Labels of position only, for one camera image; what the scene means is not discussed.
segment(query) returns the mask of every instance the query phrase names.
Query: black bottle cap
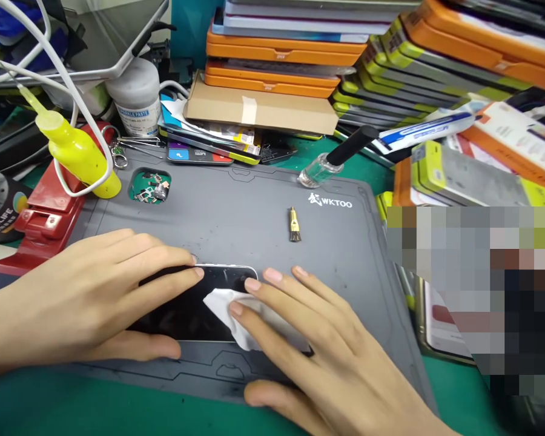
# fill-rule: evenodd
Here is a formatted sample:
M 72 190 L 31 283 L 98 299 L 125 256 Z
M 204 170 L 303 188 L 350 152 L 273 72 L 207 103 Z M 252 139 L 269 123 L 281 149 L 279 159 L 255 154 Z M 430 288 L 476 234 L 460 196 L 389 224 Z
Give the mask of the black bottle cap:
M 378 129 L 371 127 L 370 125 L 361 126 L 349 138 L 327 155 L 327 162 L 338 167 L 363 147 L 367 146 L 367 144 L 378 138 L 379 135 L 380 132 Z

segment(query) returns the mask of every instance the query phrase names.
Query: tape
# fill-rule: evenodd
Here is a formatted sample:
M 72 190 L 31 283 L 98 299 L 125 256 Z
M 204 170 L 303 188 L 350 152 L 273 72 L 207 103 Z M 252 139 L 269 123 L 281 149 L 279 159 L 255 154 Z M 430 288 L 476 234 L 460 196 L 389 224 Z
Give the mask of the tape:
M 256 124 L 257 104 L 255 99 L 242 96 L 242 118 L 240 124 Z

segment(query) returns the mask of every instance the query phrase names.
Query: silicone mat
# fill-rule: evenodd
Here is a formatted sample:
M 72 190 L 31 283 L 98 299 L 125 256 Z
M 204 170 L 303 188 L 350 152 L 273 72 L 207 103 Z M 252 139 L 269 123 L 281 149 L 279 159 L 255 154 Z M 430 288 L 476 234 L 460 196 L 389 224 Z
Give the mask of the silicone mat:
M 369 185 L 333 179 L 315 190 L 295 171 L 172 166 L 126 150 L 118 171 L 122 191 L 111 200 L 88 199 L 71 242 L 130 227 L 190 250 L 199 263 L 249 265 L 262 275 L 273 266 L 301 265 L 341 294 L 429 407 L 437 412 L 400 284 L 387 258 L 379 212 Z M 131 200 L 134 173 L 164 171 L 169 195 L 160 205 Z M 299 215 L 302 241 L 289 242 L 288 209 Z M 215 400 L 243 402 L 244 385 L 259 378 L 288 383 L 260 351 L 236 343 L 181 342 L 180 360 L 113 360 L 59 365 L 92 377 Z

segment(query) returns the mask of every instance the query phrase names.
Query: yellow nozzle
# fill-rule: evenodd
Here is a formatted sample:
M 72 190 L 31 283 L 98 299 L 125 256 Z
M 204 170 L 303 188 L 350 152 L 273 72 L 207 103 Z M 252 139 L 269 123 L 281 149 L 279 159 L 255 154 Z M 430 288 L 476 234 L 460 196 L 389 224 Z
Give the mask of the yellow nozzle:
M 26 99 L 29 105 L 32 106 L 32 109 L 36 111 L 38 115 L 47 112 L 47 109 L 38 101 L 38 98 L 30 92 L 30 90 L 21 84 L 18 84 L 18 90 L 20 91 L 20 95 Z
M 36 125 L 43 133 L 57 130 L 64 124 L 66 121 L 64 117 L 58 112 L 47 110 L 26 86 L 19 83 L 17 87 L 20 91 L 20 95 L 24 97 L 28 104 L 36 111 Z

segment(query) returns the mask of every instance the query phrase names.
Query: wktoo logo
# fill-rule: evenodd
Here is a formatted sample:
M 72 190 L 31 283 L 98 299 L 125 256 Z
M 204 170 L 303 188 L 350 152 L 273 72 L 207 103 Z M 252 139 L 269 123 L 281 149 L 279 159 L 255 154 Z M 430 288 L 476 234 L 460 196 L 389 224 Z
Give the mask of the wktoo logo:
M 311 193 L 309 196 L 309 203 L 311 204 L 318 204 L 319 206 L 327 205 L 327 206 L 338 206 L 338 207 L 347 207 L 352 208 L 353 204 L 351 202 L 344 202 L 342 200 L 333 200 L 333 199 L 326 199 L 321 197 L 319 194 Z

